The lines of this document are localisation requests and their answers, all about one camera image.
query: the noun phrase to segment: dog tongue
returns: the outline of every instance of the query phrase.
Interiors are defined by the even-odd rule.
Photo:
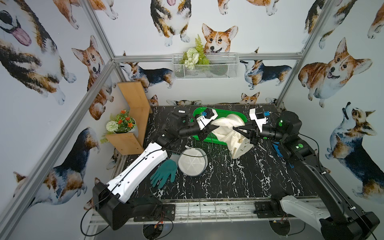
[[[176,0],[167,0],[167,2],[168,2],[168,4],[169,4],[170,6],[173,6],[173,5],[176,4]]]
[[[31,38],[28,36],[28,34],[21,28],[16,28],[12,35],[21,43],[22,45],[29,46],[32,43]]]

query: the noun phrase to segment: green plastic basket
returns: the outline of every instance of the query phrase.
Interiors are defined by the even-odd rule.
[[[201,107],[201,108],[196,108],[195,111],[193,111],[193,116],[195,117],[196,115],[204,112],[207,108],[205,107]],[[219,119],[219,118],[225,118],[226,116],[228,116],[229,114],[236,114],[237,116],[239,116],[243,121],[244,123],[247,122],[247,117],[242,114],[242,113],[239,113],[239,112],[233,112],[233,111],[228,111],[228,110],[222,110],[222,109],[216,109],[216,108],[212,108],[212,109],[215,109],[216,112],[217,112],[217,118],[216,119]],[[196,140],[200,140],[198,136],[193,136]],[[221,144],[221,145],[225,145],[227,146],[227,144],[225,142],[221,142],[217,139],[216,135],[213,134],[213,133],[210,133],[208,135],[208,137],[206,139],[204,139],[204,142],[213,142],[213,143],[216,143],[216,144]]]

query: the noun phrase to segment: round mesh laundry bag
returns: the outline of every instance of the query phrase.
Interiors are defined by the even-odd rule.
[[[184,150],[183,154],[180,155],[178,165],[185,175],[194,177],[203,173],[208,165],[208,158],[201,148],[189,148]]]

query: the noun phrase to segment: white mesh laundry bag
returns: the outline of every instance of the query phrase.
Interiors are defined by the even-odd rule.
[[[249,139],[233,130],[233,127],[244,126],[244,121],[235,114],[229,114],[225,118],[213,120],[211,124],[219,126],[212,133],[216,135],[219,141],[225,142],[228,145],[228,150],[231,152],[232,159],[237,159],[248,152],[253,144],[250,144]]]
[[[179,162],[177,163],[180,170],[188,176],[194,177],[203,173],[208,165],[208,158],[201,148],[189,148],[180,154]]]

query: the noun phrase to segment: white fabric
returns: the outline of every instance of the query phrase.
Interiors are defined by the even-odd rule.
[[[216,135],[219,141],[228,145],[232,159],[239,158],[253,147],[253,144],[249,143],[249,139],[232,129],[233,127],[245,125],[239,116],[229,114],[226,118],[213,120],[211,124],[219,126],[212,133]]]

